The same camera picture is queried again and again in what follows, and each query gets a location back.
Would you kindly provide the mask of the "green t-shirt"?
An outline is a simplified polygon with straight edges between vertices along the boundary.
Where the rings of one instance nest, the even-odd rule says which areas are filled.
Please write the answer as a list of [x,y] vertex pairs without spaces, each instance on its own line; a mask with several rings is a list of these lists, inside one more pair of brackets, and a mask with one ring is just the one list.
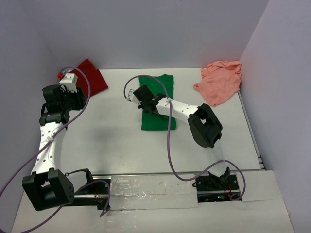
[[[174,77],[173,75],[163,74],[156,77],[165,86],[170,98],[173,98],[174,92]],[[140,86],[146,85],[153,95],[165,94],[161,84],[149,77],[139,77]],[[154,113],[142,111],[141,129],[143,131],[166,131],[168,129],[168,116],[159,116]]]

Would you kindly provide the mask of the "taped white cardboard panel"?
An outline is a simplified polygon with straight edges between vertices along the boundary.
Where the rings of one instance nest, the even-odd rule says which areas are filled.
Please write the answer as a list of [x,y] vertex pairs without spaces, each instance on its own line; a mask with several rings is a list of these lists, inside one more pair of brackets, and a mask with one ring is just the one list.
[[112,176],[112,210],[186,209],[198,207],[193,182],[174,175]]

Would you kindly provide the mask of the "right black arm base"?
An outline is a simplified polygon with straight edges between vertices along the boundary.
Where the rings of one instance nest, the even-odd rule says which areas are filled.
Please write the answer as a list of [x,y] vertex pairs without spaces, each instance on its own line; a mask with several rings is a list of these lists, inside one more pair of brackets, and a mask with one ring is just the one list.
[[196,188],[199,203],[233,201],[240,198],[240,187],[235,174],[230,174],[222,184],[210,175],[200,176],[192,186]]

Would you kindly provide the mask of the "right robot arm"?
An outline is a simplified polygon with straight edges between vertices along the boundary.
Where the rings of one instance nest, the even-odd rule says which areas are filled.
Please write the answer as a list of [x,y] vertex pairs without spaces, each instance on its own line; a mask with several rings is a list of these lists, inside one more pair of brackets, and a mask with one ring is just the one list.
[[210,185],[221,190],[228,184],[230,168],[225,163],[221,145],[223,127],[209,105],[190,105],[164,94],[154,95],[145,85],[136,90],[131,89],[127,100],[154,115],[168,116],[187,123],[194,141],[207,150],[213,164],[208,170]]

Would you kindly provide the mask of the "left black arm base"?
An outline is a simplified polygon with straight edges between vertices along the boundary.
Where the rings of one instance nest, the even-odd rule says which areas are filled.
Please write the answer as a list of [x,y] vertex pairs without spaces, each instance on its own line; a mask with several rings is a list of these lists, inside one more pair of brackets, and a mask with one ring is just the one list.
[[96,206],[98,210],[104,210],[108,200],[108,186],[111,179],[94,179],[94,184],[77,190],[74,193],[74,201],[68,206]]

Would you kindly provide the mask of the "red folded t-shirt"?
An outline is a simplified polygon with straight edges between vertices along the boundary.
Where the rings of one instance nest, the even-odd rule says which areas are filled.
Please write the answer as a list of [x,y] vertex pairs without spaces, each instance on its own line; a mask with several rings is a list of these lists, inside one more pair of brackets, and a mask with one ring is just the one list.
[[[88,60],[85,59],[78,67],[87,77],[90,84],[90,96],[94,96],[108,88],[100,71]],[[76,86],[82,89],[84,96],[88,97],[88,85],[83,75],[77,70],[72,71],[77,76]]]

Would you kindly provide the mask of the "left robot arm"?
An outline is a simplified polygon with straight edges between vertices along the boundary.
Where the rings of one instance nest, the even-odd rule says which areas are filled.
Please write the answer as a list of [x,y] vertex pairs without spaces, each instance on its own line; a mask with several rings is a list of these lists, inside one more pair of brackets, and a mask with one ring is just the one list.
[[70,111],[82,111],[87,103],[82,89],[75,84],[49,85],[42,92],[45,103],[39,119],[39,153],[31,174],[22,179],[22,187],[36,211],[74,201],[73,184],[60,170],[60,157]]

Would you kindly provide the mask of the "salmon pink crumpled t-shirt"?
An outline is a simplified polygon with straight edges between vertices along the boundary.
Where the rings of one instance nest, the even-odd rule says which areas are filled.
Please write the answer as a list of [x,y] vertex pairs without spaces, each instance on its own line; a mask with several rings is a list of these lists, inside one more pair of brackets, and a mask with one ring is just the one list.
[[210,106],[228,101],[240,89],[240,61],[215,61],[201,68],[201,80],[193,89],[201,94]]

